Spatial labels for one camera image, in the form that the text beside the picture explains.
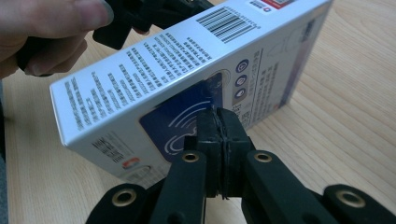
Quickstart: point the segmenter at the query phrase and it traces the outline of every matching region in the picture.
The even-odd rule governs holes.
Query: blue label
[[[196,135],[197,114],[222,107],[223,74],[216,73],[156,106],[139,121],[163,157],[172,162],[183,150],[184,137]]]

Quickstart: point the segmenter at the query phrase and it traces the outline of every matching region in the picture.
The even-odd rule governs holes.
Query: white box
[[[128,182],[164,178],[200,110],[245,128],[290,98],[332,0],[229,0],[50,86],[62,143]]]

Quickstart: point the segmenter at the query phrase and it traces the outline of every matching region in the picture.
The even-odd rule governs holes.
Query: brass insert
[[[254,155],[254,159],[260,162],[270,162],[272,161],[272,157],[266,153],[259,152]]]
[[[354,208],[363,208],[366,205],[366,201],[361,196],[349,190],[338,190],[335,196],[342,203]]]
[[[112,202],[117,207],[124,207],[134,202],[136,192],[133,189],[121,189],[114,194]]]
[[[195,162],[199,160],[199,156],[195,153],[186,153],[183,155],[183,161]]]

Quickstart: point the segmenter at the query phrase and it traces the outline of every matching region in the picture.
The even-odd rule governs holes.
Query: wood grain surface
[[[88,41],[70,73],[115,52]],[[84,223],[121,183],[62,147],[49,84],[64,76],[4,79],[9,223]],[[247,133],[306,187],[348,184],[396,214],[395,94],[396,1],[335,0],[290,103]],[[246,223],[239,199],[209,199],[205,220]]]

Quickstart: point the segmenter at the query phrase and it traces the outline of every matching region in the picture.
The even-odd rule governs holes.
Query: black mount
[[[113,49],[121,49],[131,29],[147,32],[152,24],[166,29],[210,7],[206,0],[106,0],[114,12],[108,26],[93,32],[93,39]],[[24,71],[30,59],[53,39],[29,36],[17,52],[18,67]]]
[[[248,224],[396,223],[396,216],[366,193],[345,185],[319,195],[303,186],[273,153],[256,150],[235,113],[207,109],[197,136],[149,189],[123,184],[108,191],[87,223],[204,223],[205,199],[242,198]]]

